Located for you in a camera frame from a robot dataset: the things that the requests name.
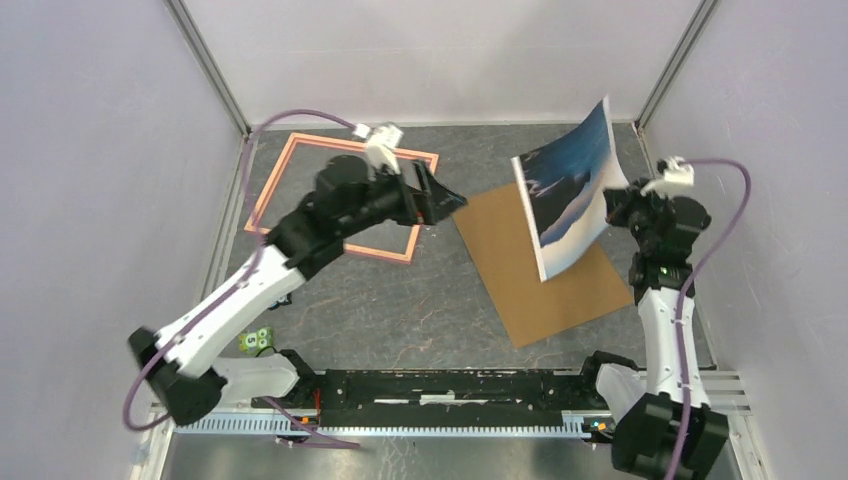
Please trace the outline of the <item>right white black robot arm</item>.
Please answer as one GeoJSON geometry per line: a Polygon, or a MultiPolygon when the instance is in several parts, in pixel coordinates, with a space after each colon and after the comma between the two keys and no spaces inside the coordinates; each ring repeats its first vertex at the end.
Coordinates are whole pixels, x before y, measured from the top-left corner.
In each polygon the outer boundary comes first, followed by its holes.
{"type": "Polygon", "coordinates": [[[606,221],[637,244],[628,274],[645,335],[644,376],[606,352],[590,358],[577,382],[580,400],[608,405],[616,423],[611,461],[643,479],[704,479],[729,436],[698,372],[692,319],[692,247],[711,217],[698,201],[642,193],[638,187],[603,192],[606,221]]]}

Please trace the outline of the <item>orange picture frame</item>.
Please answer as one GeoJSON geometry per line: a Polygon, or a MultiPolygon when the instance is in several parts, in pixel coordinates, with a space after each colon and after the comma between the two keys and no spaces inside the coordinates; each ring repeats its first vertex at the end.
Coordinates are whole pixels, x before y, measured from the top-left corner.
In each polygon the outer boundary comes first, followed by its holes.
{"type": "MultiPolygon", "coordinates": [[[[413,161],[426,162],[432,173],[439,163],[439,155],[432,152],[397,148],[395,153],[400,174],[412,189],[419,186],[413,161]]],[[[339,155],[358,156],[368,163],[363,140],[310,133],[291,134],[262,185],[244,230],[267,234],[294,210],[312,214],[315,178],[331,158],[339,155]]],[[[344,249],[350,254],[406,265],[412,261],[419,233],[417,224],[403,226],[392,220],[368,229],[331,229],[333,237],[344,240],[344,249]]]]}

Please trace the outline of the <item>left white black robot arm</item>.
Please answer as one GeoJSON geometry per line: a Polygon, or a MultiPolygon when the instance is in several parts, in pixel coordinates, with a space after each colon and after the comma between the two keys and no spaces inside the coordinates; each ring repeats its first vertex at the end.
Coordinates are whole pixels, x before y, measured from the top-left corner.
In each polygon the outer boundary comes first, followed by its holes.
{"type": "Polygon", "coordinates": [[[158,331],[140,327],[128,346],[165,418],[191,425],[220,403],[258,397],[306,405],[314,381],[281,353],[224,358],[222,352],[273,303],[305,285],[340,258],[347,238],[385,221],[436,225],[465,207],[466,197],[440,183],[428,165],[412,163],[417,186],[388,165],[363,158],[331,158],[297,207],[261,236],[246,263],[188,313],[158,331]]]}

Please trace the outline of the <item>mountain landscape photo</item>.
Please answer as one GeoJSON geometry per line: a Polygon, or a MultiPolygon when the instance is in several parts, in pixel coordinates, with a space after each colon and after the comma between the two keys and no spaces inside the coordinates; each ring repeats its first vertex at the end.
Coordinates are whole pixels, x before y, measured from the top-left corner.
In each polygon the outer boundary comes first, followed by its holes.
{"type": "Polygon", "coordinates": [[[604,190],[628,180],[603,97],[575,128],[511,158],[539,279],[572,267],[607,228],[604,190]]]}

